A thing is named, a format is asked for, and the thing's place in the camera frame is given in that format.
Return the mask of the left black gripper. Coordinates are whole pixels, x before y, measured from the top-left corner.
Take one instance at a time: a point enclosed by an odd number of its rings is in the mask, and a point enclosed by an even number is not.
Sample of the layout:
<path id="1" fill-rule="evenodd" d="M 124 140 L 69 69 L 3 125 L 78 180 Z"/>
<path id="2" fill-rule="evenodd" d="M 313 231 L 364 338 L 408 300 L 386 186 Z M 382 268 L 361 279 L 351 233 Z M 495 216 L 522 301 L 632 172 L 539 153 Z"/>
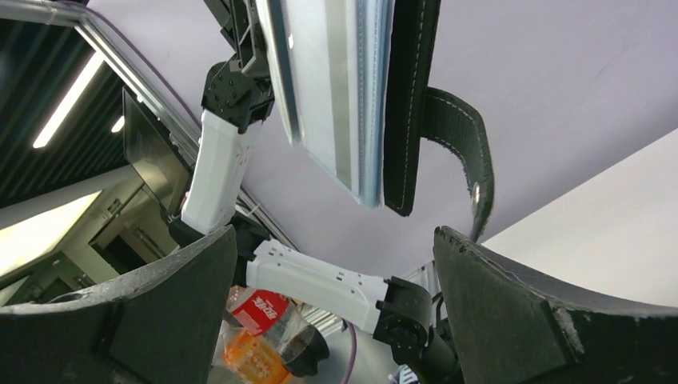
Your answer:
<path id="1" fill-rule="evenodd" d="M 255 1 L 204 0 L 220 33 L 234 49 L 236 67 L 247 77 L 270 78 L 269 64 Z"/>

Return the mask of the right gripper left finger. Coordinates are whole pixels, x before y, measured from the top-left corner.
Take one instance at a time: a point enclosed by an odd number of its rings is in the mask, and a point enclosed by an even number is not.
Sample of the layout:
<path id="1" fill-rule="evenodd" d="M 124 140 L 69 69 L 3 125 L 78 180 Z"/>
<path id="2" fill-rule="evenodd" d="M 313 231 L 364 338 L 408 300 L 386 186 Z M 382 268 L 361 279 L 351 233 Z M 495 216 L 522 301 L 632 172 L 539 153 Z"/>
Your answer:
<path id="1" fill-rule="evenodd" d="M 4 306 L 2 382 L 207 382 L 236 262 L 226 226 L 96 286 Z"/>

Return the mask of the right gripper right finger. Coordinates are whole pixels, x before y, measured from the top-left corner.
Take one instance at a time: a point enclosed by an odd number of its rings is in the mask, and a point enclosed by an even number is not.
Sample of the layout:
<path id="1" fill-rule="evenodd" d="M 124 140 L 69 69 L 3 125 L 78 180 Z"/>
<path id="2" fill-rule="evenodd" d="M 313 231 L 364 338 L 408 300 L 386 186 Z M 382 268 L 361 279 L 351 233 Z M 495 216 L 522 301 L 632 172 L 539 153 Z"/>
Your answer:
<path id="1" fill-rule="evenodd" d="M 676 382 L 676 308 L 575 286 L 447 226 L 433 253 L 467 383 Z"/>

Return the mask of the black leather card holder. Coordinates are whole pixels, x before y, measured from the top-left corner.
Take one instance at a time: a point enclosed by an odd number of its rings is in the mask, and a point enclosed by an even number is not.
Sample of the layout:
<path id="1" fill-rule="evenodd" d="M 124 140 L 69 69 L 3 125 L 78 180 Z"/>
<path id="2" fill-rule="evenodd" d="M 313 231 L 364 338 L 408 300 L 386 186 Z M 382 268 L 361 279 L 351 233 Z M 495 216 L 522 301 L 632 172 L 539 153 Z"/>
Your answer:
<path id="1" fill-rule="evenodd" d="M 432 88 L 438 1 L 252 1 L 287 137 L 360 204 L 413 210 L 420 144 L 461 162 L 478 239 L 492 213 L 485 123 Z"/>

